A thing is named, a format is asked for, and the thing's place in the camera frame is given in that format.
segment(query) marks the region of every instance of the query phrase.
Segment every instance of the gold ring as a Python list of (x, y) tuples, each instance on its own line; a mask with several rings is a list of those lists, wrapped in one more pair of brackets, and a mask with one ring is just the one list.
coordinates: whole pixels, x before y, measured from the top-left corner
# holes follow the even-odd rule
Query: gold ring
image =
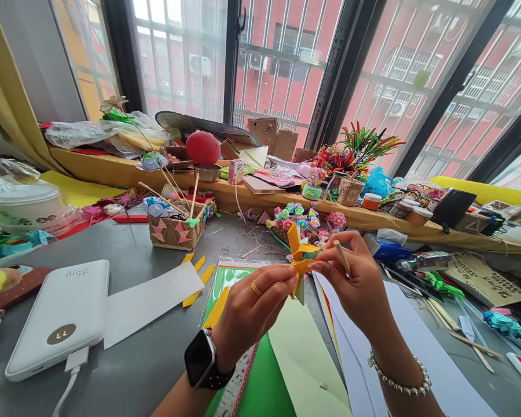
[(251, 288), (253, 289), (253, 292), (256, 294), (257, 297), (260, 297), (262, 295), (262, 292), (256, 287), (255, 281), (251, 283)]

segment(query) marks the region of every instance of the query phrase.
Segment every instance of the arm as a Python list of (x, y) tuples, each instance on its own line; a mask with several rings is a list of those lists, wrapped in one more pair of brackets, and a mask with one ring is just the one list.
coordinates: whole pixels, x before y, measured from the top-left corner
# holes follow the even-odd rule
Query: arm
[[(262, 293), (260, 297), (251, 288), (253, 281)], [(220, 372), (230, 372), (247, 349), (268, 332), (296, 283), (293, 268), (270, 265), (233, 285), (222, 317), (212, 329), (216, 364)], [(152, 417), (204, 416), (216, 393), (205, 388), (192, 388), (187, 372), (184, 372)]]
[[(358, 232), (337, 233), (333, 235), (333, 240), (336, 239), (351, 244), (352, 251), (344, 249), (351, 268), (351, 279), (346, 278), (332, 242), (317, 255), (311, 268), (322, 273), (334, 287), (349, 318), (369, 339), (382, 373), (401, 386), (420, 387), (423, 373), (395, 323), (380, 270), (365, 242)], [(394, 417), (444, 416), (432, 392), (425, 396), (408, 396), (392, 388), (382, 378), (380, 384)]]

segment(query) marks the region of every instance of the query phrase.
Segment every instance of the right hand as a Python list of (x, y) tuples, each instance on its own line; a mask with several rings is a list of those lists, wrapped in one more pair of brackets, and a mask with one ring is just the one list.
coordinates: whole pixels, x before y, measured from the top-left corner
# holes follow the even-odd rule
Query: right hand
[[(334, 240), (351, 245), (352, 251), (343, 248), (351, 268), (349, 280), (334, 247)], [(359, 232), (332, 235), (326, 248), (317, 254), (310, 266), (324, 275), (334, 287), (343, 309), (369, 340), (395, 327), (380, 269)]]

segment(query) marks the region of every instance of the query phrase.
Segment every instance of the power bank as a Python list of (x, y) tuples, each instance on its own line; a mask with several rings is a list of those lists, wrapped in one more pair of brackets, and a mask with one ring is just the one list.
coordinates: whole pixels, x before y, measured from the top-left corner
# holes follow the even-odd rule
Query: power bank
[(50, 272), (6, 366), (10, 381), (22, 381), (102, 340), (110, 263), (102, 259)]

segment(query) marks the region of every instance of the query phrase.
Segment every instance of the handwritten sign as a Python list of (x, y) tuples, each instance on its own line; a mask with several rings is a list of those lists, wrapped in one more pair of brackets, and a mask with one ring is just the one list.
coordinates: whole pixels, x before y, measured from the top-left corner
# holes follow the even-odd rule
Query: handwritten sign
[(487, 307), (521, 301), (521, 288), (469, 252), (452, 253), (450, 268), (443, 272)]

